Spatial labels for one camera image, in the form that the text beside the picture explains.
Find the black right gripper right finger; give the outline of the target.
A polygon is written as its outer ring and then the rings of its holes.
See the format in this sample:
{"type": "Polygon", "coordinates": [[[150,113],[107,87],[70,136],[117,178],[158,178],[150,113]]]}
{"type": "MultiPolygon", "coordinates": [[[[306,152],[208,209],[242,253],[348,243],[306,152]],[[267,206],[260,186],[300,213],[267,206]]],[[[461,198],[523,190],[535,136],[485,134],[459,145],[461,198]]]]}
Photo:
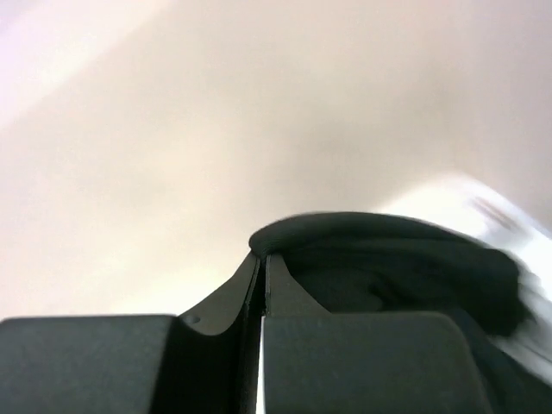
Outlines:
{"type": "Polygon", "coordinates": [[[294,279],[279,254],[267,258],[265,300],[264,412],[317,413],[317,330],[331,314],[294,279]]]}

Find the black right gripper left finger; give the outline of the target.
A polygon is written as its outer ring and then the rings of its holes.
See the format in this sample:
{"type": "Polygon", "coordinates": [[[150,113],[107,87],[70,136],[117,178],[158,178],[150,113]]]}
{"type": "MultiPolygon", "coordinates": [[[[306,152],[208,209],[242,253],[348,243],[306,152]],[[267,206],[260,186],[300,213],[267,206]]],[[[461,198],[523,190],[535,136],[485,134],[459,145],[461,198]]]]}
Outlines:
{"type": "Polygon", "coordinates": [[[193,413],[254,413],[260,352],[260,260],[248,254],[234,275],[180,319],[186,326],[185,388],[193,413]]]}

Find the black tank top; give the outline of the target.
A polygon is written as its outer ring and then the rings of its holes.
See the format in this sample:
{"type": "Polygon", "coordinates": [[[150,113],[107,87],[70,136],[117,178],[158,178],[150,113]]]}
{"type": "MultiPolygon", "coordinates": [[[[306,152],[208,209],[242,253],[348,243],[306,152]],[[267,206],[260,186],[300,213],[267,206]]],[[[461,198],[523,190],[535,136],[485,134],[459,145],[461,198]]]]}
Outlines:
{"type": "Polygon", "coordinates": [[[459,313],[490,336],[531,318],[521,265],[505,252],[401,216],[328,212],[291,216],[257,230],[251,250],[279,254],[291,276],[335,313],[459,313]]]}

